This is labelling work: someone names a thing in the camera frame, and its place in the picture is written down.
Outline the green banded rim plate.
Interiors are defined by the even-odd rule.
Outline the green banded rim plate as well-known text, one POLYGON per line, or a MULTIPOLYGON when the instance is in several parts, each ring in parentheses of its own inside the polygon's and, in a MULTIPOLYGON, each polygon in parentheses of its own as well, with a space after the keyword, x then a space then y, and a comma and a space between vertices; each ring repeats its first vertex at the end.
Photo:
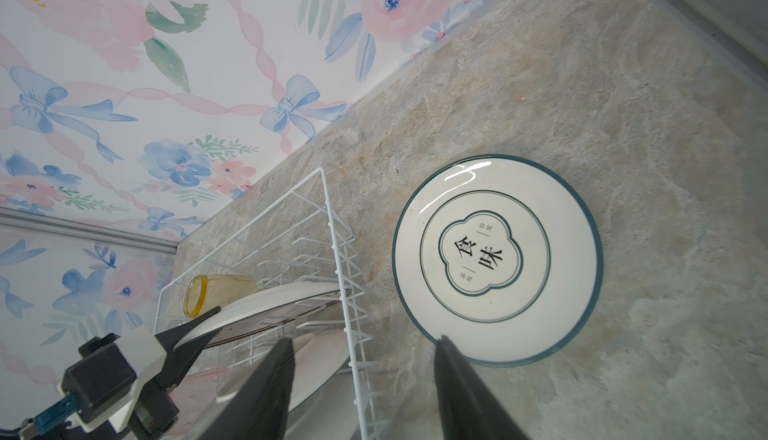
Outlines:
MULTIPOLYGON (((293 338, 294 376, 287 411, 299 406, 327 383, 349 359, 346 334, 342 330, 325 330, 293 338)), ((220 414, 229 406, 238 407, 237 395, 244 389, 249 377, 265 359, 236 370, 217 392, 207 412, 220 414)))

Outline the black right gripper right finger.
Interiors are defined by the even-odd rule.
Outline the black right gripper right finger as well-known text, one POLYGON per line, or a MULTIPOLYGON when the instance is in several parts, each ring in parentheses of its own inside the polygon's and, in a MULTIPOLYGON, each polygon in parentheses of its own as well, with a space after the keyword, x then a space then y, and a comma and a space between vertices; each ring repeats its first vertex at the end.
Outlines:
POLYGON ((529 439, 447 336, 436 343, 434 376, 445 439, 529 439))

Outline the white plate green rim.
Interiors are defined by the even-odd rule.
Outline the white plate green rim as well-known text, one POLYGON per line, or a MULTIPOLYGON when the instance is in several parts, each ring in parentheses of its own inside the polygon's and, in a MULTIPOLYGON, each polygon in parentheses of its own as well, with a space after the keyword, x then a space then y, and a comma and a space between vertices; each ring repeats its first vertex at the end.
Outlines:
POLYGON ((433 173, 397 222, 398 297, 429 340, 468 361, 511 367, 563 349, 586 325, 602 287, 596 222, 552 170, 479 155, 433 173))

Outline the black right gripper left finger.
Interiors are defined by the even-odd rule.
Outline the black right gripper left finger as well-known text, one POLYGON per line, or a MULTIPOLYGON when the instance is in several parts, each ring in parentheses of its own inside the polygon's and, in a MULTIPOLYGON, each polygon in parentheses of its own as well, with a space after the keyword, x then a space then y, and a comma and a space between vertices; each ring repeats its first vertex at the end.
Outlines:
POLYGON ((291 339, 280 339, 229 406, 195 433, 195 439, 283 439, 294 376, 291 339))

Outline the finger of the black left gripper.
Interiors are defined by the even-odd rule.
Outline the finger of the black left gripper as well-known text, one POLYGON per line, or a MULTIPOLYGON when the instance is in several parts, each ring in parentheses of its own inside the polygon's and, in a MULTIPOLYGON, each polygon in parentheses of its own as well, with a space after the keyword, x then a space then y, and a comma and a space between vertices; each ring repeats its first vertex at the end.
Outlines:
POLYGON ((221 310, 221 307, 214 307, 196 319, 156 334, 153 337, 152 351, 173 356, 204 349, 221 331, 221 327, 217 327, 221 310))
POLYGON ((204 349, 166 356, 161 370, 161 388, 166 392, 174 390, 182 382, 204 349))

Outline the pink glass cup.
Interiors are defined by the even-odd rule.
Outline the pink glass cup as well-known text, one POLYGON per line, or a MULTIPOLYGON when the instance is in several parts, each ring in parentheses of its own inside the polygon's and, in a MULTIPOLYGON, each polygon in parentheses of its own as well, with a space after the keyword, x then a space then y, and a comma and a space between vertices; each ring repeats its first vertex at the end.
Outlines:
POLYGON ((197 418, 216 398, 217 392, 228 381, 226 368, 215 368, 187 376, 172 392, 172 400, 179 409, 178 419, 169 430, 168 437, 186 434, 197 418))

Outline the orange sunburst pattern plate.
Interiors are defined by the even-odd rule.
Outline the orange sunburst pattern plate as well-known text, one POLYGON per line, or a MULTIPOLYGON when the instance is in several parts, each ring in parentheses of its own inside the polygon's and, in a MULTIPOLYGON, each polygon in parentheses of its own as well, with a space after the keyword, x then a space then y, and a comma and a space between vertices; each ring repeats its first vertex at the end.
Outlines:
POLYGON ((221 310, 217 327, 221 331, 206 348, 212 348, 291 321, 315 308, 312 299, 336 300, 337 282, 295 282, 263 290, 242 298, 221 310))

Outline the yellow glass cup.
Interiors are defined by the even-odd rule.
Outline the yellow glass cup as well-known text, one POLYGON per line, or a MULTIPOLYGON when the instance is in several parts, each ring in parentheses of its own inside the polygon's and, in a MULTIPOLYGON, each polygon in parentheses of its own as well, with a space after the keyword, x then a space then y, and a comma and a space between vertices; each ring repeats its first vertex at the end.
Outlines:
POLYGON ((258 291, 254 278, 242 275, 210 274, 195 276, 188 285, 183 314, 197 318, 214 307, 224 308, 258 291))

